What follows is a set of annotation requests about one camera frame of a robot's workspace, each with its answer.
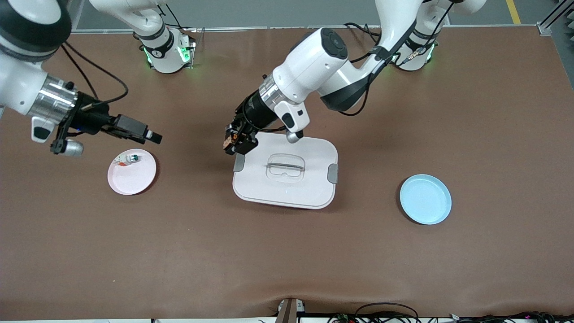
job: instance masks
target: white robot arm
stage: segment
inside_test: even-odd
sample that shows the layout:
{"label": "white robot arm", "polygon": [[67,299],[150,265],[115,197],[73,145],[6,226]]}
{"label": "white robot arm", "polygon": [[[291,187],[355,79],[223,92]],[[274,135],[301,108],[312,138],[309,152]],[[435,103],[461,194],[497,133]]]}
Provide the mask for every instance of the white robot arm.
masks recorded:
{"label": "white robot arm", "polygon": [[327,108],[347,111],[363,96],[369,85],[414,30],[423,0],[375,0],[381,20],[381,37],[360,68],[351,62],[337,71],[318,90]]}
{"label": "white robot arm", "polygon": [[107,13],[134,29],[148,60],[161,73],[174,73],[193,61],[195,40],[175,28],[168,28],[152,10],[167,0],[90,0],[94,8]]}
{"label": "white robot arm", "polygon": [[[360,68],[355,68],[347,59],[346,46],[334,31],[328,28],[316,31],[297,44],[285,61],[273,70],[272,76],[263,81],[259,90],[235,110],[235,118],[226,128],[225,152],[230,155],[248,153],[257,146],[255,135],[259,131],[286,129],[288,141],[295,143],[302,138],[302,130],[309,124],[303,102],[310,92],[317,91],[330,110],[343,112],[350,109],[409,36],[420,32],[416,30],[419,26],[417,19],[422,19],[421,11],[428,11],[427,6],[438,7],[440,4],[442,7],[439,8],[444,13],[444,6],[448,8],[449,3],[456,3],[456,11],[473,13],[485,1],[375,0],[381,20],[381,36]],[[438,20],[435,19],[432,29]],[[265,129],[277,118],[285,126]]]}
{"label": "white robot arm", "polygon": [[330,28],[307,34],[296,44],[285,61],[264,76],[259,90],[249,95],[237,109],[226,128],[225,152],[246,154],[258,144],[255,134],[280,118],[287,139],[302,138],[309,124],[304,101],[347,62],[347,47]]}
{"label": "white robot arm", "polygon": [[449,12],[471,15],[480,10],[486,0],[425,0],[417,13],[417,25],[401,46],[395,59],[398,68],[415,71],[431,59],[436,37],[444,25],[441,18]]}
{"label": "white robot arm", "polygon": [[78,92],[72,82],[46,73],[42,61],[51,57],[68,38],[71,20],[65,2],[58,0],[0,0],[0,107],[32,118],[32,140],[47,141],[55,154],[79,156],[83,145],[66,139],[72,127],[96,134],[100,130],[139,143],[161,141],[148,126],[108,114],[105,102]]}

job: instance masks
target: brown table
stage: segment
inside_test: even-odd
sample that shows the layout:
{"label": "brown table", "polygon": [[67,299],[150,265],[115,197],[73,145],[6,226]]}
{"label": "brown table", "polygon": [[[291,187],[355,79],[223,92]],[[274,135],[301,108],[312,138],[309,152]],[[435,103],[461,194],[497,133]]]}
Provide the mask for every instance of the brown table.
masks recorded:
{"label": "brown table", "polygon": [[[161,172],[147,193],[120,196],[107,167],[139,145],[83,136],[82,158],[53,156],[30,141],[28,118],[5,113],[0,318],[266,316],[285,297],[309,311],[573,312],[574,94],[552,40],[534,27],[449,28],[424,70],[385,69],[357,117],[311,95],[306,135],[339,151],[335,200],[318,211],[242,201],[224,127],[305,32],[205,34],[195,68],[174,75],[147,69],[128,34],[72,36],[130,86],[114,113],[164,135],[143,146]],[[340,34],[351,57],[371,44]],[[87,91],[62,53],[45,66]],[[86,70],[101,97],[120,93]],[[397,206],[417,173],[451,191],[439,225]]]}

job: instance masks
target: black cable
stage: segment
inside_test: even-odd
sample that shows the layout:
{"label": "black cable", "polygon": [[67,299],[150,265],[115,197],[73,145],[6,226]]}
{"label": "black cable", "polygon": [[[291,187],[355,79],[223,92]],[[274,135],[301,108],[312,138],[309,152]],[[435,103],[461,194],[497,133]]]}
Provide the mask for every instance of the black cable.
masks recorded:
{"label": "black cable", "polygon": [[66,137],[77,137],[80,136],[81,134],[84,134],[83,131],[78,131],[78,132],[68,132],[66,134]]}
{"label": "black cable", "polygon": [[369,34],[369,36],[371,36],[371,39],[375,42],[375,44],[377,43],[377,40],[375,39],[375,36],[373,36],[373,33],[371,33],[371,29],[369,29],[369,25],[365,24],[364,25],[365,29],[367,29],[367,33]]}
{"label": "black cable", "polygon": [[510,316],[461,317],[458,323],[507,323],[508,321],[514,322],[513,319],[535,320],[537,323],[555,323],[556,321],[562,323],[574,320],[574,314],[554,316],[547,312],[522,312]]}
{"label": "black cable", "polygon": [[72,64],[74,64],[74,66],[77,68],[77,70],[80,72],[80,74],[82,75],[82,77],[84,78],[84,80],[86,81],[86,83],[88,83],[88,87],[90,88],[90,91],[92,91],[92,94],[94,95],[94,98],[98,98],[98,94],[96,93],[96,90],[94,89],[92,82],[90,82],[90,79],[88,79],[88,76],[86,75],[86,73],[84,73],[84,71],[82,70],[82,68],[78,65],[78,63],[76,62],[76,60],[72,57],[72,55],[70,55],[70,53],[68,52],[68,50],[66,49],[66,47],[64,47],[63,45],[60,46],[62,48],[62,50],[64,51],[64,53],[66,53],[66,56],[70,59],[70,61],[72,61]]}
{"label": "black cable", "polygon": [[[439,23],[436,24],[435,29],[432,31],[432,33],[430,34],[430,37],[426,40],[426,43],[421,46],[420,48],[425,48],[425,51],[420,53],[419,55],[422,55],[424,53],[426,53],[426,46],[429,44],[429,42],[431,41],[431,39],[433,39],[436,35],[436,31],[439,29],[440,24],[443,22],[443,20],[445,19],[445,17],[447,16],[448,12],[451,10],[452,6],[454,5],[454,2],[451,2],[451,4],[448,6],[447,11],[444,12],[443,16],[440,18]],[[403,61],[401,64],[397,65],[397,67],[402,66],[403,64],[408,63],[408,61]]]}
{"label": "black cable", "polygon": [[367,104],[367,97],[369,96],[369,89],[371,89],[371,75],[372,74],[369,74],[369,76],[367,77],[367,87],[364,91],[363,103],[361,104],[359,110],[357,110],[356,112],[353,112],[353,113],[346,113],[343,111],[339,111],[340,114],[347,116],[347,117],[354,117],[357,114],[361,113],[361,111],[363,111],[364,106]]}
{"label": "black cable", "polygon": [[181,26],[181,24],[179,23],[179,20],[177,20],[176,15],[173,14],[173,11],[172,11],[172,9],[169,7],[169,4],[166,3],[165,6],[168,8],[169,12],[172,14],[173,19],[176,20],[177,26],[178,26],[179,28],[183,28],[183,27]]}
{"label": "black cable", "polygon": [[378,302],[378,303],[370,303],[370,304],[363,305],[355,311],[355,315],[359,314],[359,312],[364,308],[371,307],[371,306],[379,306],[379,305],[392,305],[392,306],[404,307],[406,309],[411,310],[414,313],[415,317],[417,318],[417,321],[420,321],[418,319],[418,312],[414,308],[407,306],[407,305],[400,304],[400,303],[392,303],[392,302]]}
{"label": "black cable", "polygon": [[395,55],[397,55],[397,58],[393,59],[393,61],[395,64],[397,64],[398,60],[401,59],[401,53],[397,52]]}
{"label": "black cable", "polygon": [[74,53],[76,53],[76,55],[80,56],[83,60],[85,60],[86,62],[90,63],[92,66],[94,66],[95,68],[99,69],[100,71],[104,72],[104,73],[107,74],[109,77],[115,79],[116,81],[118,81],[118,83],[120,83],[120,84],[123,86],[124,92],[123,92],[121,95],[119,95],[119,96],[117,96],[117,97],[115,97],[115,98],[112,98],[112,99],[105,100],[105,101],[103,101],[103,102],[101,102],[101,103],[108,104],[108,103],[116,102],[116,101],[118,101],[118,100],[120,100],[120,99],[123,99],[125,96],[127,96],[127,93],[129,92],[129,89],[127,88],[127,84],[126,84],[124,81],[122,81],[119,77],[115,76],[114,74],[108,72],[106,69],[104,69],[104,68],[101,67],[100,65],[97,65],[96,63],[92,62],[89,58],[87,58],[87,57],[85,57],[84,55],[82,55],[82,53],[80,53],[79,51],[77,51],[77,49],[74,48],[72,45],[70,45],[70,43],[68,43],[67,41],[65,41],[64,44],[66,44]]}
{"label": "black cable", "polygon": [[[356,23],[354,23],[354,22],[348,22],[348,23],[344,24],[344,26],[347,26],[347,27],[353,26],[353,27],[356,27],[357,29],[359,29],[360,31],[362,31],[363,33],[369,33],[365,28],[359,26],[358,24],[356,24]],[[375,36],[375,37],[379,37],[379,36],[381,35],[381,34],[375,33],[375,32],[372,32],[372,34],[373,34],[373,36]]]}
{"label": "black cable", "polygon": [[167,17],[167,16],[165,15],[165,12],[164,12],[164,10],[161,8],[161,6],[160,6],[160,5],[157,5],[157,8],[160,10],[160,16],[164,16],[164,17]]}
{"label": "black cable", "polygon": [[359,57],[359,58],[350,60],[350,62],[351,62],[351,63],[356,63],[356,62],[358,62],[358,61],[362,61],[363,59],[367,58],[369,55],[370,55],[370,53],[367,52],[365,55],[363,55],[363,56],[361,56],[361,57]]}
{"label": "black cable", "polygon": [[249,100],[249,98],[251,98],[256,92],[257,92],[257,91],[251,93],[251,95],[249,95],[247,98],[245,98],[245,100],[243,100],[243,102],[241,103],[241,113],[243,113],[243,116],[244,116],[244,118],[245,118],[245,121],[247,121],[247,123],[248,123],[251,127],[253,127],[253,129],[256,129],[257,131],[261,131],[261,132],[279,132],[279,131],[283,131],[283,130],[287,129],[286,126],[281,126],[281,127],[279,127],[279,128],[275,128],[275,129],[262,129],[262,128],[259,128],[259,127],[255,126],[255,125],[251,122],[251,120],[249,120],[249,119],[247,118],[247,114],[245,114],[245,105],[247,104],[247,101]]}

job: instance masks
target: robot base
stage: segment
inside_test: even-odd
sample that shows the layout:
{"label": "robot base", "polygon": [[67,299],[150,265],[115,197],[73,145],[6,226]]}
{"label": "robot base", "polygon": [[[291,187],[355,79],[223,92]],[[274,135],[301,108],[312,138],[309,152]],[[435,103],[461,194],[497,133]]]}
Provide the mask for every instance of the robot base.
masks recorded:
{"label": "robot base", "polygon": [[338,153],[327,140],[258,133],[259,145],[236,155],[233,189],[245,201],[322,209],[335,197]]}
{"label": "robot base", "polygon": [[405,58],[413,53],[413,50],[408,46],[403,45],[401,49],[397,52],[396,58],[393,59],[395,66],[403,71],[416,71],[420,70],[426,63],[431,59],[432,51],[434,50],[436,44],[433,44],[427,51],[420,55],[415,56],[412,60],[404,63]]}
{"label": "robot base", "polygon": [[173,46],[164,58],[155,58],[146,52],[149,67],[160,73],[171,74],[178,72],[182,68],[193,68],[193,58],[195,56],[195,39],[181,33],[177,29],[170,29],[175,36],[174,42],[178,46]]}

